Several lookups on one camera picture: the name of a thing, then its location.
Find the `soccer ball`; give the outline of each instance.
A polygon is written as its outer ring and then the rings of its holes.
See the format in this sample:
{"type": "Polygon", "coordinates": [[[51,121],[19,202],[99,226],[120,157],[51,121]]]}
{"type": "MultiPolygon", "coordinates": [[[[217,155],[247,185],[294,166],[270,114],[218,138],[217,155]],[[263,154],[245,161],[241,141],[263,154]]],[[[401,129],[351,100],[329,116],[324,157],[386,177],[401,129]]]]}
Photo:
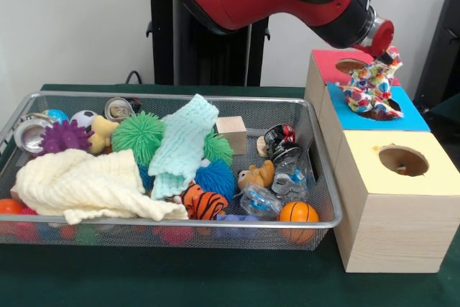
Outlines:
{"type": "Polygon", "coordinates": [[[77,121],[78,127],[85,127],[86,132],[90,132],[91,125],[96,115],[98,114],[94,111],[79,111],[78,113],[75,113],[74,116],[72,116],[70,122],[73,122],[73,120],[75,120],[77,121]]]}

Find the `white wall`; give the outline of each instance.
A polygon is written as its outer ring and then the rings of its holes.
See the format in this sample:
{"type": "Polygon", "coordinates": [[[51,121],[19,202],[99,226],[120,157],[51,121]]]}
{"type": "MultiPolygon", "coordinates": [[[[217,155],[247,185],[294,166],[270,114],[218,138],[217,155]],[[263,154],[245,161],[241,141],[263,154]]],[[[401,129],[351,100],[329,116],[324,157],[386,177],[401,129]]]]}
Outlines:
{"type": "MultiPolygon", "coordinates": [[[[443,0],[373,0],[396,26],[405,63],[398,76],[415,91],[443,0]]],[[[131,69],[152,80],[150,0],[0,0],[0,126],[43,83],[122,83],[131,69]]],[[[308,56],[328,48],[296,18],[270,20],[264,86],[304,86],[308,56]]]]}

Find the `black cable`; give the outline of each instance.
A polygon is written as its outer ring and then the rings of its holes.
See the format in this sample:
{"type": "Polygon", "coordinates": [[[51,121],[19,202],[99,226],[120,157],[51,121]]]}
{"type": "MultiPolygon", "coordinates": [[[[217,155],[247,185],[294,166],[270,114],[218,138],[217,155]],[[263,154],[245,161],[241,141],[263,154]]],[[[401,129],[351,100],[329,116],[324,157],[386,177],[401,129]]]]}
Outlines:
{"type": "Polygon", "coordinates": [[[137,77],[137,82],[139,82],[139,84],[143,84],[143,82],[142,82],[142,77],[141,77],[141,75],[139,74],[139,72],[137,72],[136,70],[133,70],[133,71],[131,71],[131,72],[129,73],[128,78],[126,79],[126,82],[124,82],[124,83],[125,83],[125,84],[129,84],[129,82],[130,82],[130,80],[131,80],[131,77],[132,77],[133,75],[136,75],[136,77],[137,77]]]}

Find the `table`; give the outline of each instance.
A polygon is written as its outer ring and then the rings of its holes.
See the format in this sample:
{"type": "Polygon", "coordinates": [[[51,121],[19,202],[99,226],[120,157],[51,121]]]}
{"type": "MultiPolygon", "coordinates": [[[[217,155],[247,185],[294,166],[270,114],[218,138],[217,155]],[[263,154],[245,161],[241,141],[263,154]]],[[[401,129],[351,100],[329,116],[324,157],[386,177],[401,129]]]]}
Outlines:
{"type": "MultiPolygon", "coordinates": [[[[45,85],[43,90],[303,97],[303,88],[45,85]]],[[[346,274],[315,252],[0,245],[3,306],[460,306],[460,232],[435,275],[346,274]]]]}

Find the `purple spiky ball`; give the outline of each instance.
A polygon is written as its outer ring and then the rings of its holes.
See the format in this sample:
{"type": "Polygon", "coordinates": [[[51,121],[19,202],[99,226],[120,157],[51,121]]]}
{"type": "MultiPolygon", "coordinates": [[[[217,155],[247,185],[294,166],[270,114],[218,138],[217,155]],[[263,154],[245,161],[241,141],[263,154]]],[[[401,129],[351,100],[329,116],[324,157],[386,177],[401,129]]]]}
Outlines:
{"type": "Polygon", "coordinates": [[[52,127],[47,127],[43,138],[39,144],[43,151],[39,155],[58,153],[67,149],[87,150],[91,143],[88,138],[93,135],[93,131],[86,133],[85,127],[78,127],[77,121],[69,123],[64,120],[62,124],[55,122],[52,127]]]}

